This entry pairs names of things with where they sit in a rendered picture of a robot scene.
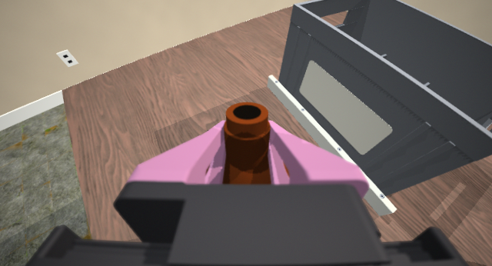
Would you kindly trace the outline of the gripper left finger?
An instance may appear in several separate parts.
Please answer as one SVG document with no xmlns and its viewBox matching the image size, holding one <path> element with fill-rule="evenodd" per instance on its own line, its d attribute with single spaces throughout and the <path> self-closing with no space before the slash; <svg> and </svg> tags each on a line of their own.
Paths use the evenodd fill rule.
<svg viewBox="0 0 492 266">
<path fill-rule="evenodd" d="M 137 165 L 127 182 L 222 184 L 226 159 L 224 123 L 221 121 L 204 134 Z"/>
</svg>

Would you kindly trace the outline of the brown glass bottle with red label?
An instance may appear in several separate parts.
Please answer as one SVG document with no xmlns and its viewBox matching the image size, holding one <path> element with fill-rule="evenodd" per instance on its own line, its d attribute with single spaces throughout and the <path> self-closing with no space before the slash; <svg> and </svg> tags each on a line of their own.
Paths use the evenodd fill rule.
<svg viewBox="0 0 492 266">
<path fill-rule="evenodd" d="M 271 184 L 268 163 L 270 130 L 268 110 L 263 105 L 241 102 L 226 110 L 226 159 L 222 184 Z"/>
</svg>

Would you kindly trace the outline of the dark grey divided crate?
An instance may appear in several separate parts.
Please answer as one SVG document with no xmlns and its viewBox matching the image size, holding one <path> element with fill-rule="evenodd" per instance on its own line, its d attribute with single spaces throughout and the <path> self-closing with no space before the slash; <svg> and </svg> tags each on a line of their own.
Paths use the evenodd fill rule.
<svg viewBox="0 0 492 266">
<path fill-rule="evenodd" d="M 385 196 L 492 155 L 492 44 L 400 0 L 294 4 L 278 81 Z"/>
</svg>

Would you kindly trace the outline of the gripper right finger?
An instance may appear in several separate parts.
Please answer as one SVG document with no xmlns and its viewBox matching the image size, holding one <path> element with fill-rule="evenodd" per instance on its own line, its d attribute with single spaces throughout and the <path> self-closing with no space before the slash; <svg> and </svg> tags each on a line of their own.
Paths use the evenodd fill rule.
<svg viewBox="0 0 492 266">
<path fill-rule="evenodd" d="M 370 185 L 357 165 L 269 122 L 268 163 L 272 184 L 349 184 L 363 199 Z"/>
</svg>

